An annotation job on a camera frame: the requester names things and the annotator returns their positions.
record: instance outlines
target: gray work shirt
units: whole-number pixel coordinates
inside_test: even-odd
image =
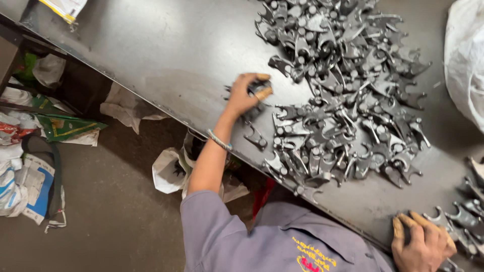
[[[272,202],[247,232],[218,194],[198,191],[181,202],[186,272],[393,272],[353,231],[309,209]]]

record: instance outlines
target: concrete floor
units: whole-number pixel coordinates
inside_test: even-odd
[[[58,145],[67,227],[44,234],[44,221],[0,217],[1,271],[182,271],[185,263],[181,191],[156,191],[151,165],[162,150],[180,148],[186,129],[173,119],[142,121],[140,135],[117,120],[98,147]],[[252,217],[251,195],[228,203]]]

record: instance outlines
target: worker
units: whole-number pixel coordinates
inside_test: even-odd
[[[401,215],[412,226],[411,240],[405,245],[402,223],[395,218],[392,261],[300,198],[290,200],[293,194],[284,188],[273,192],[248,232],[239,217],[230,215],[218,191],[232,127],[261,99],[247,94],[247,87],[254,80],[268,79],[265,74],[240,75],[225,110],[209,131],[211,138],[198,157],[180,208],[186,272],[435,272],[455,253],[445,229],[409,224],[413,220]]]

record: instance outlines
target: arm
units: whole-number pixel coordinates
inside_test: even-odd
[[[213,133],[222,142],[226,144],[230,142],[232,127],[237,118],[259,102],[256,96],[250,97],[247,94],[247,86],[256,79],[268,80],[269,78],[270,76],[266,74],[249,73],[240,75],[234,82],[227,106],[213,130]],[[211,190],[218,193],[226,157],[227,151],[212,139],[209,139],[200,153],[195,169],[190,176],[187,195],[201,190]]]

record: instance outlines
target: red cloth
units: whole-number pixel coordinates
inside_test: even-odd
[[[266,204],[267,197],[271,190],[274,188],[275,181],[271,178],[266,179],[266,187],[260,191],[254,192],[254,206],[252,208],[252,216],[253,220],[255,220],[257,213],[259,212],[260,208]]]

